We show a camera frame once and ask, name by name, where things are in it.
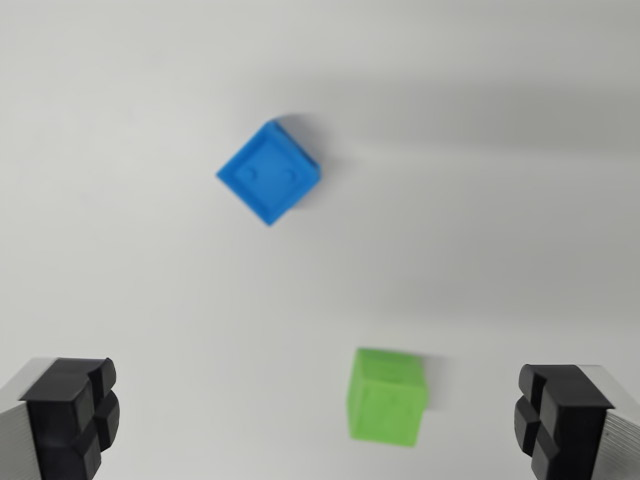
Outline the black padded gripper right finger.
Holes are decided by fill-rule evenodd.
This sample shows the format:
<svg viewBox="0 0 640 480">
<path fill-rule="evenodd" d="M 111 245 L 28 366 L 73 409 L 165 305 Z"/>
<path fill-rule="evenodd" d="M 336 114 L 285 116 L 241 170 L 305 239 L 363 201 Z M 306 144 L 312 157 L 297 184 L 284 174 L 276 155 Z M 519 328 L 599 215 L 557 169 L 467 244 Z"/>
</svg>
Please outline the black padded gripper right finger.
<svg viewBox="0 0 640 480">
<path fill-rule="evenodd" d="M 538 479 L 637 479 L 639 402 L 599 365 L 520 370 L 514 431 Z"/>
</svg>

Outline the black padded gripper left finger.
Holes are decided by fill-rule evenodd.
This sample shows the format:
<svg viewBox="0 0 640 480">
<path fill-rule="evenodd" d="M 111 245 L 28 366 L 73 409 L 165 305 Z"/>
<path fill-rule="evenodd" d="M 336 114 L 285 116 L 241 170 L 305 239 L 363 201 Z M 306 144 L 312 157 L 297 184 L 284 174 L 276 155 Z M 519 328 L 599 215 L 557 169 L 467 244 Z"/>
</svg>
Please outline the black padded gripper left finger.
<svg viewBox="0 0 640 480">
<path fill-rule="evenodd" d="M 1 387 L 1 477 L 95 477 L 120 405 L 109 358 L 33 358 Z"/>
</svg>

